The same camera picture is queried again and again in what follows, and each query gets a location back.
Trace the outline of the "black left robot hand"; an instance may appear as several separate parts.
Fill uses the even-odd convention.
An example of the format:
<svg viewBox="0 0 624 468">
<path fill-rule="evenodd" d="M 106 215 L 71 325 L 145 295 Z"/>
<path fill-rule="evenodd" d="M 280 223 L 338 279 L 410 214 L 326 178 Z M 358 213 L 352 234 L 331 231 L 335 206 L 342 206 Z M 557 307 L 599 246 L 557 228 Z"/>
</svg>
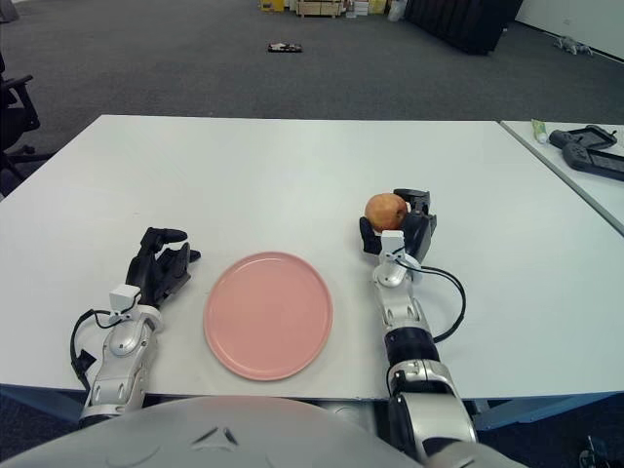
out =
<svg viewBox="0 0 624 468">
<path fill-rule="evenodd" d="M 190 248 L 184 231 L 149 227 L 130 263 L 126 284 L 140 288 L 139 304 L 159 309 L 191 278 L 188 266 L 200 258 L 201 253 Z"/>
</svg>

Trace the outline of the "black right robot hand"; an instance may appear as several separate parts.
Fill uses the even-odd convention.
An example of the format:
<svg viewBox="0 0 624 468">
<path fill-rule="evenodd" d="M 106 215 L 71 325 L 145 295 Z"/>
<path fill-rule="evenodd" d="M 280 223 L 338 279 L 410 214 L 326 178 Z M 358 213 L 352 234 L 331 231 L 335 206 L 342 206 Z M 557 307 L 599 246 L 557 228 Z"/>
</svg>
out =
<svg viewBox="0 0 624 468">
<path fill-rule="evenodd" d="M 401 252 L 419 263 L 429 250 L 436 226 L 437 217 L 430 213 L 430 192 L 405 188 L 373 195 L 359 220 L 365 253 L 382 252 L 384 231 L 401 231 L 404 235 Z"/>
</svg>

